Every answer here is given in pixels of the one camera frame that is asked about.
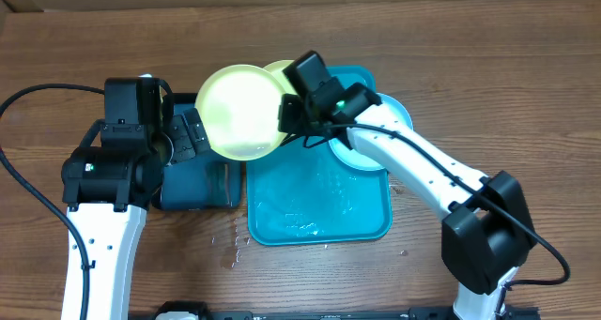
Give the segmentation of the light blue plate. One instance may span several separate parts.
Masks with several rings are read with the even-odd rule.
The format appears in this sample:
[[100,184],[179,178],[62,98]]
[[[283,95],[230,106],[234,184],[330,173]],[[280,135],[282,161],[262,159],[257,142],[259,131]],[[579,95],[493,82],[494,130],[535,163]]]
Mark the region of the light blue plate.
[[[382,99],[382,102],[390,107],[394,115],[398,117],[404,125],[413,129],[412,119],[408,110],[397,99],[382,93],[378,93],[378,95]],[[329,140],[329,146],[334,156],[350,168],[366,172],[384,169],[378,162],[358,153],[356,150],[347,148],[338,139]]]

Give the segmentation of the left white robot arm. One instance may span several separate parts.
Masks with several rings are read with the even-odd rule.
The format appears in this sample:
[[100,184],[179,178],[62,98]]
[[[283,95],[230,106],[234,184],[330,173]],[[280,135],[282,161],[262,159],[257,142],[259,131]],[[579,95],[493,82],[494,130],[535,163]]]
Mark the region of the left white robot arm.
[[69,236],[64,319],[125,319],[131,274],[149,206],[163,211],[210,205],[208,139],[190,108],[151,124],[98,119],[62,169]]

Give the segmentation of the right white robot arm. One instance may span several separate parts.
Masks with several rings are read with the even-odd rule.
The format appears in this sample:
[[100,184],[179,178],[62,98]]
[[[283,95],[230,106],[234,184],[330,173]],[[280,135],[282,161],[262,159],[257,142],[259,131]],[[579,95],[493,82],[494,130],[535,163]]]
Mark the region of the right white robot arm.
[[431,208],[441,223],[443,263],[459,282],[451,318],[508,315],[504,299],[535,245],[532,217],[513,176],[489,176],[448,156],[362,84],[288,85],[279,119],[283,132],[341,140]]

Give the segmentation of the green orange sponge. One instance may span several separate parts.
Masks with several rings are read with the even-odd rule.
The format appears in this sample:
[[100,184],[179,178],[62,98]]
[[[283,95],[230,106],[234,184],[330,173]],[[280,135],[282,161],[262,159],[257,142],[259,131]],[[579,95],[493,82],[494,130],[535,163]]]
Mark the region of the green orange sponge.
[[208,183],[210,193],[208,203],[211,206],[230,206],[229,168],[225,162],[212,162],[208,165]]

